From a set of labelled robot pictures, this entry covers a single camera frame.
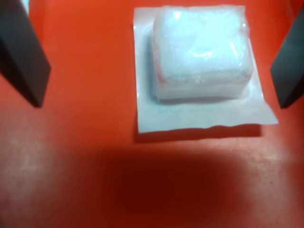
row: red surface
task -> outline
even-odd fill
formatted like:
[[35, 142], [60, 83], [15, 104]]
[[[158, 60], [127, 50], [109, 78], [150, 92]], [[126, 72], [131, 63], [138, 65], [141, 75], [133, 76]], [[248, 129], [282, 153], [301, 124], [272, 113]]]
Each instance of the red surface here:
[[4, 227], [304, 227], [304, 97], [280, 110], [269, 72], [291, 24], [285, 0], [225, 1], [247, 6], [280, 124], [136, 133], [134, 7], [220, 3], [31, 1], [53, 68], [42, 109], [0, 77]]

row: white sponge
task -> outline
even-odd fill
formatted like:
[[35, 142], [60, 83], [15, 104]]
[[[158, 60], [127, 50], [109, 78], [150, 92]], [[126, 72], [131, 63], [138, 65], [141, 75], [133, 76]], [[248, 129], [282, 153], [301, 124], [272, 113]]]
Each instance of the white sponge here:
[[165, 7], [153, 26], [156, 97], [239, 97], [253, 73], [248, 36], [245, 7]]

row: wrapped package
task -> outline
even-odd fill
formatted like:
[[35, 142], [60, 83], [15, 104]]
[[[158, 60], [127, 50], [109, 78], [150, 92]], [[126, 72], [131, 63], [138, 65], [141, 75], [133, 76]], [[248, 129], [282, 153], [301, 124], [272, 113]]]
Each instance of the wrapped package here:
[[253, 73], [245, 7], [164, 7], [153, 26], [159, 99], [237, 98]]
[[136, 8], [133, 25], [139, 133], [278, 123], [245, 7]]

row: plastic wrap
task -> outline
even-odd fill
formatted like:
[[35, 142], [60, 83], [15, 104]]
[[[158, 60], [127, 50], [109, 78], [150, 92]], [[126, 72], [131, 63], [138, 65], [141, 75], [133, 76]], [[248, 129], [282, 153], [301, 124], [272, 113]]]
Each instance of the plastic wrap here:
[[239, 97], [253, 73], [245, 7], [164, 7], [153, 26], [159, 99]]
[[[263, 97], [253, 50], [248, 38], [249, 29], [244, 16], [245, 8], [224, 5], [174, 8], [169, 9], [170, 13], [167, 10], [168, 7], [136, 8], [134, 12], [139, 133], [209, 128], [215, 125], [278, 123]], [[174, 12], [181, 12], [177, 16], [178, 19], [175, 18]], [[225, 22], [218, 21], [222, 23], [220, 26], [222, 29], [217, 29], [213, 22], [215, 31], [212, 31], [211, 21], [204, 21], [202, 15], [213, 16], [217, 19], [225, 18]], [[166, 16], [171, 18], [171, 22], [162, 23], [162, 26], [158, 27], [157, 25]], [[185, 23], [177, 25], [176, 21], [179, 19], [184, 20]], [[230, 25], [230, 28], [225, 26], [229, 21], [233, 25]], [[205, 31], [207, 29], [218, 36], [213, 35], [213, 38], [209, 38], [209, 33], [202, 32], [203, 25], [209, 22], [210, 27], [205, 28]], [[176, 32], [167, 34], [168, 26], [174, 28], [171, 32]], [[226, 33], [226, 39], [221, 37], [223, 31]], [[174, 43], [172, 39], [161, 40], [161, 37], [166, 39], [169, 35], [178, 37], [179, 42]], [[233, 47], [227, 40], [233, 41], [232, 44], [238, 56], [234, 55]], [[204, 50], [207, 47], [207, 41], [212, 44], [212, 48]], [[188, 47], [183, 47], [180, 42], [184, 42]], [[216, 48], [216, 42], [222, 44], [220, 48]], [[203, 56], [195, 57], [192, 54], [189, 55], [192, 56], [191, 61], [188, 61], [185, 53], [188, 50], [194, 50], [191, 47], [193, 44], [196, 47], [195, 53], [204, 55], [212, 51], [211, 57], [204, 60]], [[228, 53], [225, 54], [222, 48], [226, 48]], [[241, 94], [236, 99], [227, 99], [230, 96], [237, 96], [238, 93]], [[226, 96], [226, 99], [212, 96]]]

